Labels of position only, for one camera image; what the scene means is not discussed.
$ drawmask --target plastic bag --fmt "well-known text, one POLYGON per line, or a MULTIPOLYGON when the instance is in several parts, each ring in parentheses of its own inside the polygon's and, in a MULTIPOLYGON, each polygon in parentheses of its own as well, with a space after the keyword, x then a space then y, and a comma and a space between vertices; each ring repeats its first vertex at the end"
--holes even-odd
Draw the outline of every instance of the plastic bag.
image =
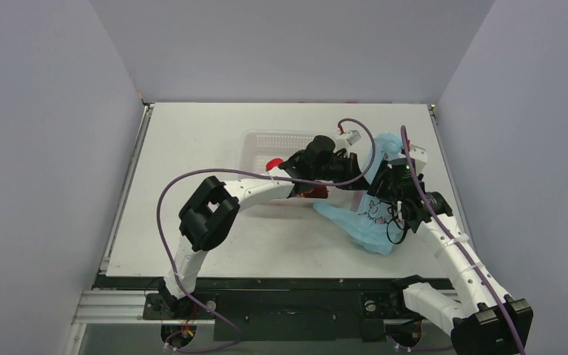
MULTIPOLYGON (((371 183, 376 176, 382 160, 397 159, 402 151, 402 140, 391 133, 382 133, 375 137, 376 157, 371 168, 365 174, 367 182, 371 183)), ((369 164, 371 152, 362 168, 369 164)), ((377 198, 365 194, 361 199, 358 210, 353 212, 347 209, 338 209, 327 203, 314 204, 314 209, 329 218, 332 222, 343 228, 358 244, 375 253, 388 255, 393 250, 393 244, 388 241, 399 240, 402 230, 391 221, 388 213, 388 204, 380 202, 377 198)))

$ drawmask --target dark red object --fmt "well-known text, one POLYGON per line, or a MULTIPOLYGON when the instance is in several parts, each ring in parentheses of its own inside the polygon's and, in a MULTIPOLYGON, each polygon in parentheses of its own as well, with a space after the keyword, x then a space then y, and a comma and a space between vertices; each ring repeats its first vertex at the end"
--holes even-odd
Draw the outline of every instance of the dark red object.
POLYGON ((281 163, 284 163, 284 160, 280 159, 280 158, 275 158, 271 161, 269 161, 266 164, 266 171, 269 171, 275 167, 278 167, 281 163))

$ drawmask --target white plastic basket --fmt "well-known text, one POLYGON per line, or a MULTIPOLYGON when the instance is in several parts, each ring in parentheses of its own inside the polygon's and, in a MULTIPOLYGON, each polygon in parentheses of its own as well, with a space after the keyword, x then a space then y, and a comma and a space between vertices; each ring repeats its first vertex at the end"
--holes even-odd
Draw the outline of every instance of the white plastic basket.
MULTIPOLYGON (((305 149, 316 135, 325 135, 334 138, 335 134, 327 132, 308 131, 267 131, 251 130, 245 132, 238 151, 238 169, 262 174, 266 171, 266 164, 275 159, 288 159, 294 153, 305 149)), ((277 204, 303 204, 326 202, 341 208, 355 209, 362 193, 343 191, 335 187, 328 187, 328 198, 289 198, 278 200, 277 204)))

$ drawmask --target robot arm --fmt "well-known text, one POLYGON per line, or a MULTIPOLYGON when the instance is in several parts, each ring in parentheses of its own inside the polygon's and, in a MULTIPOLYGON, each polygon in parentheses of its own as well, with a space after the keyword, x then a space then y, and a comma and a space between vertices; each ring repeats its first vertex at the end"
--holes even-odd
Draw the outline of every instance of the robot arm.
MULTIPOLYGON (((348 153, 349 146, 358 138, 357 132, 346 132, 336 142, 317 136, 305 150, 295 153, 265 175, 303 180, 348 181, 360 175, 356 155, 348 153)), ((415 170, 420 173, 427 162, 427 154, 418 146, 410 145, 408 149, 413 156, 415 170)), ((423 175, 419 174, 419 185, 424 189, 422 180, 423 175)), ((415 276, 407 277, 409 281, 403 283, 403 306, 421 314, 450 335, 458 354, 516 352, 508 325, 501 318, 499 306, 481 283, 475 268, 486 275, 498 298, 506 301, 504 307, 525 344, 532 322, 532 309, 525 300, 514 300, 491 276, 468 244, 468 236, 459 229, 451 208, 441 194, 427 192, 426 198, 440 221, 457 238, 451 240, 445 235, 430 217, 418 195, 404 158, 382 161, 371 184, 362 178, 339 188, 368 190, 368 194, 392 205, 399 218, 422 239, 439 261, 458 294, 459 302, 446 297, 415 276), (462 254, 458 244, 467 251, 475 265, 462 254)), ((186 243, 180 243, 175 262, 177 275, 186 290, 194 291, 197 273, 207 252, 225 240, 238 212, 270 200, 293 197, 310 189, 312 185, 307 183, 271 178, 233 181, 219 181, 214 176, 206 178, 180 211, 180 231, 187 237, 190 247, 186 243)), ((173 271, 165 277, 165 284, 165 299, 173 301, 184 297, 175 282, 173 271)))

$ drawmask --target white table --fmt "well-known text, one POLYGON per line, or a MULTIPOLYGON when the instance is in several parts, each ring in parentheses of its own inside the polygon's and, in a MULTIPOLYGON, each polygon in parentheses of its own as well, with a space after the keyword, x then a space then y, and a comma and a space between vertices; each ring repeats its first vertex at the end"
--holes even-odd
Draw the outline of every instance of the white table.
MULTIPOLYGON (((425 105, 410 104, 156 104, 132 177, 115 235, 106 275, 158 277, 169 261, 155 222, 155 206, 164 186, 196 169, 237 168, 237 152, 249 129, 336 131, 340 118, 357 118, 373 134, 393 132, 405 124, 410 140, 424 148, 426 188, 439 191, 460 219, 439 142, 425 105)), ((370 148, 363 139, 354 147, 360 166, 370 148)), ((179 182, 163 204, 163 229, 171 249, 178 247, 178 212, 208 175, 179 182)), ((220 180, 235 175, 218 175, 220 180)), ((419 274, 445 277, 429 249, 416 236, 389 256, 359 247, 341 228, 310 206, 257 206, 237 216, 229 236, 210 251, 201 277, 400 278, 419 274)))

